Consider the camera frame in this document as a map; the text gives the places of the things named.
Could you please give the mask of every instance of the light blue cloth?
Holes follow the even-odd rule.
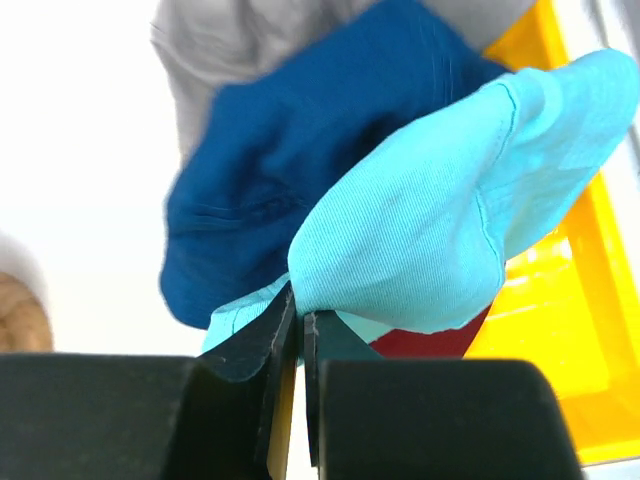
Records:
[[[238,300],[217,308],[211,314],[211,323],[202,346],[203,352],[208,352],[217,347],[231,335],[248,325],[262,312],[266,310],[271,301],[289,281],[286,273],[271,285],[250,293]],[[393,328],[379,322],[367,320],[345,312],[337,312],[338,316],[367,343],[371,343]]]
[[[622,141],[638,67],[615,50],[505,74],[398,130],[316,204],[289,250],[299,313],[461,328],[505,261],[566,215]]]

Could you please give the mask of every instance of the red cloth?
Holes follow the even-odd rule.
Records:
[[[491,306],[488,306],[459,330],[446,330],[430,335],[393,330],[371,343],[371,347],[380,355],[389,358],[462,358],[476,338],[490,308]]]

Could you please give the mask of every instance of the yellow plastic container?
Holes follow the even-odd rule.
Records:
[[[551,0],[486,53],[514,69],[567,63]],[[536,364],[584,464],[640,456],[640,305],[600,176],[552,234],[508,263],[467,357]]]

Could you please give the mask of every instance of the pile of clothes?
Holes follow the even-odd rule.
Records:
[[[477,53],[532,2],[490,12],[484,34],[484,2],[264,3],[158,12],[185,157],[167,305],[209,349],[290,281],[300,315],[336,310],[382,354],[464,354],[506,261],[624,138],[637,65],[602,50],[512,73]]]

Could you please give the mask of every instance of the dark blue cloth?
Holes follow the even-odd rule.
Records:
[[[275,281],[311,208],[353,165],[505,71],[418,0],[383,0],[272,74],[225,87],[167,203],[172,313],[207,328],[214,309]]]

